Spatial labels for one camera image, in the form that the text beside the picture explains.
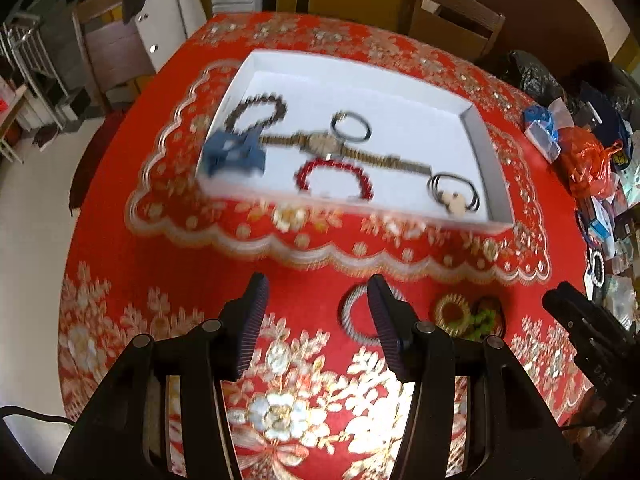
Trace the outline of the blue hair clip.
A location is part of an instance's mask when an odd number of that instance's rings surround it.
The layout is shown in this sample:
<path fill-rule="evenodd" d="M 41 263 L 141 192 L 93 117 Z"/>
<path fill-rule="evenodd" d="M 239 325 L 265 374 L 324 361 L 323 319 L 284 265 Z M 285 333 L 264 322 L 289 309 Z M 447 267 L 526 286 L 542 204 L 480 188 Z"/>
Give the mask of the blue hair clip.
<path fill-rule="evenodd" d="M 221 171 L 263 174 L 266 170 L 266 151 L 260 145 L 261 133 L 259 128 L 243 133 L 214 131 L 203 146 L 201 172 L 207 177 L 213 177 Z"/>

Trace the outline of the gold wristwatch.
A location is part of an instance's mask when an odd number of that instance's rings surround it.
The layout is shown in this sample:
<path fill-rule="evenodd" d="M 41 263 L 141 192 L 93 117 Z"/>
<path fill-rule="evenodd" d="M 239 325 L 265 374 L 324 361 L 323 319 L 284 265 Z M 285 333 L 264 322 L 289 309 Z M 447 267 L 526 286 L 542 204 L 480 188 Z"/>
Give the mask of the gold wristwatch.
<path fill-rule="evenodd" d="M 410 174 L 420 174 L 428 178 L 432 176 L 430 165 L 410 162 L 410 160 L 402 159 L 397 155 L 377 155 L 350 148 L 337 136 L 327 131 L 296 132 L 290 136 L 262 133 L 259 136 L 259 142 L 262 146 L 298 148 L 299 151 L 322 160 L 348 158 L 372 167 L 410 172 Z"/>

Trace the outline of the red floral tablecloth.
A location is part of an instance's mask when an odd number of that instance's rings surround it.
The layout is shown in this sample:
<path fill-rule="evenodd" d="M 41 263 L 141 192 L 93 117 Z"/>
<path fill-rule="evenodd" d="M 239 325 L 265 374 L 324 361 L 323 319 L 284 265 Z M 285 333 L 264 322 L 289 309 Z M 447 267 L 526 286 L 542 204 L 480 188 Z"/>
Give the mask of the red floral tablecloth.
<path fill-rule="evenodd" d="M 215 200 L 196 184 L 206 129 L 255 49 L 332 54 L 465 96 L 480 110 L 514 209 L 496 236 L 393 217 L 258 200 Z M 373 328 L 343 298 L 382 272 L 424 318 L 457 294 L 480 333 L 502 307 L 506 342 L 559 422 L 589 382 L 544 292 L 579 284 L 585 247 L 574 200 L 522 130 L 529 98 L 484 70 L 382 29 L 295 14 L 219 14 L 154 77 L 121 122 L 70 243 L 58 317 L 66 415 L 79 416 L 133 336 L 185 334 L 255 272 L 270 301 L 250 368 L 224 385 L 249 479 L 385 479 L 411 400 L 382 352 L 344 332 Z"/>

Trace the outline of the orange plastic bag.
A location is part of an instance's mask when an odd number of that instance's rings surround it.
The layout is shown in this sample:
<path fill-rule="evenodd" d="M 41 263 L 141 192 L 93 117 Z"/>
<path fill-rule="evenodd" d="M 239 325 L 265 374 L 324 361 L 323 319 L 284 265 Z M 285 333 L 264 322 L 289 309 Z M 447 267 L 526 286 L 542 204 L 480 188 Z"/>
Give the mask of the orange plastic bag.
<path fill-rule="evenodd" d="M 605 200 L 614 195 L 611 158 L 623 149 L 620 141 L 605 148 L 589 130 L 565 127 L 559 130 L 560 165 L 574 198 Z"/>

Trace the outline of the blue tissue pack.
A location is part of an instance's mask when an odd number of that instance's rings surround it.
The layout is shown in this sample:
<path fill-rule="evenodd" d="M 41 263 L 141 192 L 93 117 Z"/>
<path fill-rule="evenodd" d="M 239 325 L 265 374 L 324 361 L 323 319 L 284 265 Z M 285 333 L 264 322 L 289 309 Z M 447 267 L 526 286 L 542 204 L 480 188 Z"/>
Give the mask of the blue tissue pack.
<path fill-rule="evenodd" d="M 561 153 L 560 130 L 574 127 L 574 120 L 562 98 L 548 107 L 533 104 L 523 112 L 524 133 L 544 159 L 552 164 Z"/>

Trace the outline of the black plastic bag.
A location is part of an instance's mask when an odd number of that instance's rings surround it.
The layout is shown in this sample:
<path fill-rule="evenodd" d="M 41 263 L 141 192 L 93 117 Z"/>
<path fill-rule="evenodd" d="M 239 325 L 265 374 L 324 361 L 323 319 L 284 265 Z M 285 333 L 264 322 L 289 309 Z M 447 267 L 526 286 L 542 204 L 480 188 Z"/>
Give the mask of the black plastic bag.
<path fill-rule="evenodd" d="M 512 50 L 506 54 L 502 60 L 500 78 L 544 107 L 556 99 L 566 98 L 563 87 L 550 70 L 535 55 L 526 51 Z"/>

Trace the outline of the round dark wooden tabletop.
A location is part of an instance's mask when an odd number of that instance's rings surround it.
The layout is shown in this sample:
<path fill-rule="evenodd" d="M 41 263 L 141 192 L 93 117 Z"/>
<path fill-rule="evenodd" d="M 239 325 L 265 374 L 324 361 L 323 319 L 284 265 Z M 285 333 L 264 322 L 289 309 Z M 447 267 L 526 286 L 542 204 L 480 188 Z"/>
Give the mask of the round dark wooden tabletop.
<path fill-rule="evenodd" d="M 577 0 L 475 0 L 506 20 L 478 65 L 498 74 L 513 50 L 533 55 L 557 80 L 594 62 L 608 62 L 598 26 Z"/>

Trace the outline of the white shallow tray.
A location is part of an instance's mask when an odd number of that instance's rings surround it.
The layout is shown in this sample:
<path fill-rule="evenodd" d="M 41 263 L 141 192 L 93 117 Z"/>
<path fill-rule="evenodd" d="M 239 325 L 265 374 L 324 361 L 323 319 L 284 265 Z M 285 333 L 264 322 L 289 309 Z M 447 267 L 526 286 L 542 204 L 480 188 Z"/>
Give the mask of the white shallow tray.
<path fill-rule="evenodd" d="M 346 58 L 259 49 L 233 76 L 205 141 L 216 130 L 254 128 L 281 136 L 327 131 L 350 148 L 430 165 L 432 176 L 262 146 L 263 174 L 207 177 L 202 148 L 195 175 L 207 195 L 337 205 L 490 234 L 513 226 L 506 176 L 484 119 L 470 100 L 434 84 Z"/>

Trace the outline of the brown wooden chair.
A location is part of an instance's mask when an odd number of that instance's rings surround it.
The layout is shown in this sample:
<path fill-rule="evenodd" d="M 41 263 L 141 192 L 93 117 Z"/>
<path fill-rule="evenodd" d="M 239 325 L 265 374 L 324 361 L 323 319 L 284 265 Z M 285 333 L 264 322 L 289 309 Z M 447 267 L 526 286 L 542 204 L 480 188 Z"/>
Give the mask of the brown wooden chair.
<path fill-rule="evenodd" d="M 494 47 L 506 17 L 476 0 L 414 0 L 408 36 L 477 62 Z"/>

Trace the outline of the wooden chair with jacket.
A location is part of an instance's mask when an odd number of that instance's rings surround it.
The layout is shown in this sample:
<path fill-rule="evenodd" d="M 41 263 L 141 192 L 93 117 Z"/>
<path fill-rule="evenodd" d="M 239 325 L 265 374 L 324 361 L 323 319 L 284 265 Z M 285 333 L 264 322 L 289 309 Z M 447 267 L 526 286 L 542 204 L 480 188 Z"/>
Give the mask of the wooden chair with jacket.
<path fill-rule="evenodd" d="M 86 88 L 93 101 L 108 115 L 113 110 L 107 92 L 155 75 L 154 67 L 133 22 L 122 18 L 108 23 L 104 16 L 122 7 L 124 0 L 85 0 L 77 3 L 72 23 L 87 75 Z"/>

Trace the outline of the metal stair railing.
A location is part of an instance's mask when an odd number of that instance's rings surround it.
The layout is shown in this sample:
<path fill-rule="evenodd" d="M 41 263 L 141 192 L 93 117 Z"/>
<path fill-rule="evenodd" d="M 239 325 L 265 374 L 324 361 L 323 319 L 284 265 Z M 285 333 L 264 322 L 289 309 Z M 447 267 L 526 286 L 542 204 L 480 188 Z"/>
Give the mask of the metal stair railing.
<path fill-rule="evenodd" d="M 58 106 L 70 96 L 40 34 L 42 18 L 17 11 L 1 25 L 1 50 L 21 73 L 32 94 L 63 131 L 68 119 Z"/>

